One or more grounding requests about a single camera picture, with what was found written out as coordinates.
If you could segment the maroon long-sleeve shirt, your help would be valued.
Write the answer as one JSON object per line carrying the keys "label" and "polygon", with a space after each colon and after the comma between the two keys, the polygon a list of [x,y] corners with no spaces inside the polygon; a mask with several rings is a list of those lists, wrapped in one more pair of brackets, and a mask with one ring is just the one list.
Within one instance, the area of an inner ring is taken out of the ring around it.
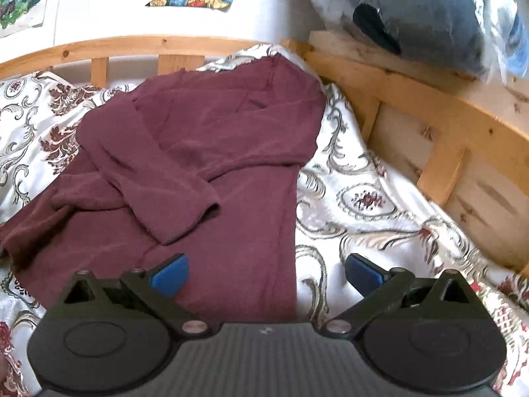
{"label": "maroon long-sleeve shirt", "polygon": [[112,279],[183,254],[181,306],[291,321],[297,178],[324,110],[319,80],[281,55],[153,77],[82,118],[79,153],[2,226],[1,253],[43,306],[81,270]]}

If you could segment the wooden bed frame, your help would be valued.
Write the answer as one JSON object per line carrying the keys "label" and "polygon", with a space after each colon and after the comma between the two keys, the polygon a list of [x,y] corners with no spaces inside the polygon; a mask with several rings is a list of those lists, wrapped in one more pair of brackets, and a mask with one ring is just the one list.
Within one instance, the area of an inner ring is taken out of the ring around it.
{"label": "wooden bed frame", "polygon": [[528,83],[483,83],[328,31],[285,47],[353,105],[367,145],[495,262],[528,270]]}

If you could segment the clear bag of clothes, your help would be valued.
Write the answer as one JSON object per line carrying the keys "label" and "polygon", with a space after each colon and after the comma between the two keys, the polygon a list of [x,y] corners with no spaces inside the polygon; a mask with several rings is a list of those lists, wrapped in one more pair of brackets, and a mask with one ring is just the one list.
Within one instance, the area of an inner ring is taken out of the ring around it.
{"label": "clear bag of clothes", "polygon": [[329,30],[487,82],[528,71],[515,0],[311,0]]}

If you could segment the blond child painting poster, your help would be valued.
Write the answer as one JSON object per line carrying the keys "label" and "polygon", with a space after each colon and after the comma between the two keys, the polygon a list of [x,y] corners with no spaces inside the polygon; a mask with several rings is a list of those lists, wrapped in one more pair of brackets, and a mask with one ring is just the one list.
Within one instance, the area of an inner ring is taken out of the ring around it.
{"label": "blond child painting poster", "polygon": [[48,0],[1,0],[1,37],[39,27]]}

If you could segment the white wall pipe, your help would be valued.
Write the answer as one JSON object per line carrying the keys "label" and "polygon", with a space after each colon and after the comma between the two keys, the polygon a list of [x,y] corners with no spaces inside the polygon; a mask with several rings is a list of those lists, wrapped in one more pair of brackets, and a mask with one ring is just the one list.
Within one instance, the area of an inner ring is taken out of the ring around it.
{"label": "white wall pipe", "polygon": [[53,29],[52,29],[52,46],[54,47],[57,42],[57,29],[58,29],[58,19],[60,15],[60,7],[62,0],[56,0],[56,11],[54,14],[53,20]]}

